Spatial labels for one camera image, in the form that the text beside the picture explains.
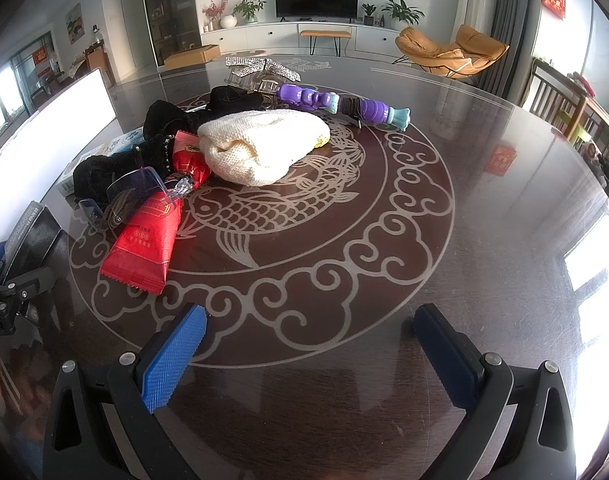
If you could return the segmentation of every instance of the leather armchair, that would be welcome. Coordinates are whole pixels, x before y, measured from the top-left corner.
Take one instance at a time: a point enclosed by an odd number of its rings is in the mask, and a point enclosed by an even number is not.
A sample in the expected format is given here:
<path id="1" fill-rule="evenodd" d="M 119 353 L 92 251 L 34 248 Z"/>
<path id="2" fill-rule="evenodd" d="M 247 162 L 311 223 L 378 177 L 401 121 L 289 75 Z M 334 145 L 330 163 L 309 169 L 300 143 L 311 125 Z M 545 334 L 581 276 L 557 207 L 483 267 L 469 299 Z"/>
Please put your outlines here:
<path id="1" fill-rule="evenodd" d="M 404 56 L 394 63 L 409 59 L 427 72 L 453 79 L 481 72 L 500 59 L 509 47 L 467 25 L 460 26 L 452 44 L 437 44 L 413 27 L 405 28 L 395 44 Z"/>

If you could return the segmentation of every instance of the blue gripper pad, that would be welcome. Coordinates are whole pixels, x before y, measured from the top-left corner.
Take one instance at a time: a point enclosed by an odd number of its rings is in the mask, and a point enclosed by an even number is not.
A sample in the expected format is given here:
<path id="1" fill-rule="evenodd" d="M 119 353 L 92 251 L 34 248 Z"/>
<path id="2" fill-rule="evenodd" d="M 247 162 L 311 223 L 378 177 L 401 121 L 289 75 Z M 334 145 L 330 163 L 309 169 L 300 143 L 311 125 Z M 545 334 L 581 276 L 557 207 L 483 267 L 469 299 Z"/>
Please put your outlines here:
<path id="1" fill-rule="evenodd" d="M 194 305 L 142 374 L 142 400 L 153 413 L 166 406 L 206 333 L 206 311 Z"/>
<path id="2" fill-rule="evenodd" d="M 478 349 L 431 303 L 415 311 L 413 329 L 453 405 L 472 410 L 484 375 Z"/>

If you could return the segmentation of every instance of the purple and teal toy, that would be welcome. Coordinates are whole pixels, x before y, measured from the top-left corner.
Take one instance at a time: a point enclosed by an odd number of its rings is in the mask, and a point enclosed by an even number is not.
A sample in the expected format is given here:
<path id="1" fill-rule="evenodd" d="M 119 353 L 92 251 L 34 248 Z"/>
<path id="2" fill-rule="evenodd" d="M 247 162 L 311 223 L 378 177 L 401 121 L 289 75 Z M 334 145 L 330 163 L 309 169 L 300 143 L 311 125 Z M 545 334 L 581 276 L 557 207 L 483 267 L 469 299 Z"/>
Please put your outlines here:
<path id="1" fill-rule="evenodd" d="M 361 120 L 373 124 L 392 124 L 406 131 L 411 124 L 411 110 L 391 108 L 382 101 L 359 97 L 340 97 L 334 92 L 316 92 L 310 88 L 284 84 L 278 90 L 278 99 L 291 108 L 304 112 L 326 110 L 332 114 L 345 114 L 360 124 Z"/>

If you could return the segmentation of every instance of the white vase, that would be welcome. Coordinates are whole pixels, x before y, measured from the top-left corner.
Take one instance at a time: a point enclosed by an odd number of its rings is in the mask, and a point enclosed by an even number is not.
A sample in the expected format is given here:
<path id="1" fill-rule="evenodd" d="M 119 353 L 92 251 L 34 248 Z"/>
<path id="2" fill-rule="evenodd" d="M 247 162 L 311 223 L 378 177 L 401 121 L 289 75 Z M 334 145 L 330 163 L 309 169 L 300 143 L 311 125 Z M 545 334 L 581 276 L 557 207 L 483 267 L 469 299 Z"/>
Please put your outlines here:
<path id="1" fill-rule="evenodd" d="M 406 21 L 401 22 L 398 18 L 393 18 L 391 20 L 391 26 L 395 30 L 404 30 L 405 28 L 409 27 L 409 23 Z"/>
<path id="2" fill-rule="evenodd" d="M 220 18 L 220 25 L 222 28 L 233 28 L 238 24 L 238 18 L 229 14 L 228 16 L 223 16 Z"/>

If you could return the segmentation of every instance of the silver sequin bow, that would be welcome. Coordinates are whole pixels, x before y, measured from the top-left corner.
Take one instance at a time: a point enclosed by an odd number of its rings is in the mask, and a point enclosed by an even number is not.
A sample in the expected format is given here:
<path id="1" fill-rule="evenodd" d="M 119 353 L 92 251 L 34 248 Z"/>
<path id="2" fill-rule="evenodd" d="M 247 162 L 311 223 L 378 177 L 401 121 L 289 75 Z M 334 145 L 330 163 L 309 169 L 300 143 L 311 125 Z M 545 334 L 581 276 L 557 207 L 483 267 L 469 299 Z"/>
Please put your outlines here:
<path id="1" fill-rule="evenodd" d="M 268 57 L 238 57 L 231 56 L 226 59 L 226 66 L 239 66 L 232 70 L 233 75 L 238 77 L 248 76 L 255 72 L 268 72 L 282 77 L 286 77 L 291 81 L 300 81 L 300 74 L 289 70 L 286 66 L 282 66 Z"/>

